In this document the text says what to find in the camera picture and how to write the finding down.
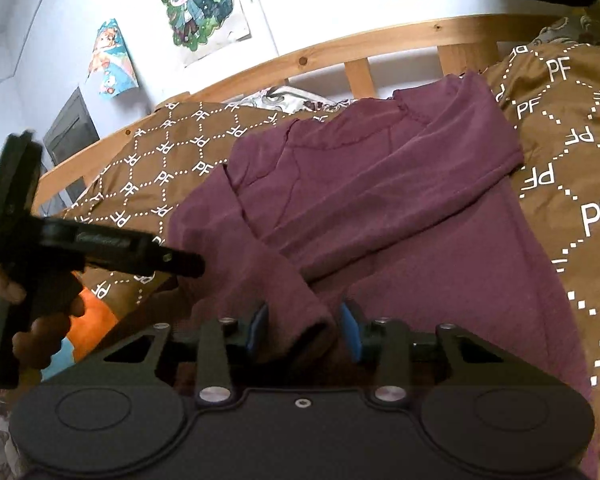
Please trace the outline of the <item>person's left hand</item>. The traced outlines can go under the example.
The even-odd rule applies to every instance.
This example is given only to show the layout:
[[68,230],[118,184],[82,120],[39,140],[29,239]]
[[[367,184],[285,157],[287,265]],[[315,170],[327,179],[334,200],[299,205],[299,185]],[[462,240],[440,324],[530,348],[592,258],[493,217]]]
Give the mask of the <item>person's left hand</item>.
[[[20,304],[26,298],[22,287],[11,281],[0,267],[0,297],[11,304]],[[84,315],[85,307],[80,294],[65,296],[57,301],[49,315],[36,318],[24,332],[12,337],[12,350],[24,368],[44,370],[52,356],[61,348],[71,328],[73,318]]]

